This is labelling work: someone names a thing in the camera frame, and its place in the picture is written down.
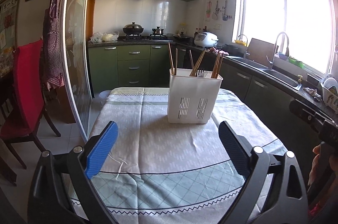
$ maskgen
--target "kitchen sink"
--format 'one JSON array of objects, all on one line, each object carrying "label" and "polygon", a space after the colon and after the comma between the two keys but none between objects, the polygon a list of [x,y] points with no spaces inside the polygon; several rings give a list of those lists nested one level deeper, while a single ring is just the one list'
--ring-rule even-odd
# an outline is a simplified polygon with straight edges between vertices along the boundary
[{"label": "kitchen sink", "polygon": [[252,60],[249,60],[249,59],[244,59],[244,58],[240,58],[240,57],[229,57],[230,59],[232,60],[235,60],[235,61],[238,61],[238,62],[241,62],[241,63],[244,63],[248,66],[251,66],[251,67],[255,67],[255,68],[266,68],[266,66],[264,65],[261,65],[257,62],[254,62]]},{"label": "kitchen sink", "polygon": [[288,84],[289,86],[299,89],[300,84],[297,83],[295,80],[292,80],[291,78],[271,69],[264,69],[265,73],[270,74],[271,76],[277,78],[278,80],[283,81],[284,83]]}]

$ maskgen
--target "window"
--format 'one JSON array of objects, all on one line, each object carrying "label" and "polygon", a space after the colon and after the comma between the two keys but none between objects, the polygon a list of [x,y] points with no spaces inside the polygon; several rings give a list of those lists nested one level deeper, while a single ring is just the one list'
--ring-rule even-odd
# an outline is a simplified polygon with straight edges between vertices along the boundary
[{"label": "window", "polygon": [[[278,33],[285,31],[291,57],[320,73],[328,71],[334,47],[330,0],[242,0],[241,4],[240,34],[274,44]],[[277,45],[285,53],[283,35]]]}]

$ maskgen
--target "green bowl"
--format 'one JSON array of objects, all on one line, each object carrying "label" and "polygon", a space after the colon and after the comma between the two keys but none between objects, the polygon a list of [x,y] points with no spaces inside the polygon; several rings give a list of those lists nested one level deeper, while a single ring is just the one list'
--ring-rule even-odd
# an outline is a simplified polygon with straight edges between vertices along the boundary
[{"label": "green bowl", "polygon": [[292,63],[295,66],[298,66],[300,68],[304,67],[304,63],[302,61],[298,61],[295,58],[289,57],[289,62]]}]

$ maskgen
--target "metal screw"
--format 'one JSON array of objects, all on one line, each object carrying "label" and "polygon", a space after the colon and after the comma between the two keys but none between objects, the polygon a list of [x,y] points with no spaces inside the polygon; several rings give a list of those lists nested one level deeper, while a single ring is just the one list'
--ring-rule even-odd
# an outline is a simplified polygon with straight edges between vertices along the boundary
[{"label": "metal screw", "polygon": [[75,153],[80,153],[81,151],[82,151],[81,146],[77,146],[77,147],[73,148],[73,152],[75,152]]},{"label": "metal screw", "polygon": [[294,158],[295,154],[292,151],[287,151],[286,152],[287,157]]},{"label": "metal screw", "polygon": [[262,153],[263,152],[263,149],[260,146],[254,147],[253,150],[255,151],[255,153]]},{"label": "metal screw", "polygon": [[42,157],[48,157],[48,156],[49,156],[49,151],[42,152]]}]

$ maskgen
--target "cabinet handle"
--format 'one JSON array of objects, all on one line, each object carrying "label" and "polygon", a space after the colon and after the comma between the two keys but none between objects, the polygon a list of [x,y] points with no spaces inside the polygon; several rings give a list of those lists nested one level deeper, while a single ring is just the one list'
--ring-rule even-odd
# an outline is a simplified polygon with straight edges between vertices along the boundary
[{"label": "cabinet handle", "polygon": [[259,86],[262,87],[262,88],[267,88],[266,85],[261,84],[260,82],[255,81],[255,84],[256,84],[256,85],[259,85]]},{"label": "cabinet handle", "polygon": [[241,73],[239,73],[239,72],[237,72],[237,75],[238,75],[239,77],[242,77],[242,78],[247,79],[247,80],[250,79],[250,77],[245,76],[245,75],[243,75],[243,74],[241,74]]}]

